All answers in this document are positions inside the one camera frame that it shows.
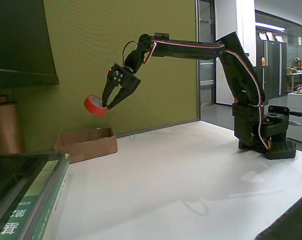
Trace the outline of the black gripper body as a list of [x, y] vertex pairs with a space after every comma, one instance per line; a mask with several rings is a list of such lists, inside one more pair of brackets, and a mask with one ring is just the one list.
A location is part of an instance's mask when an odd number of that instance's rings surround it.
[[121, 86], [122, 95], [131, 95], [137, 89], [141, 80], [134, 73], [125, 67], [114, 64], [108, 72], [108, 84], [111, 92]]

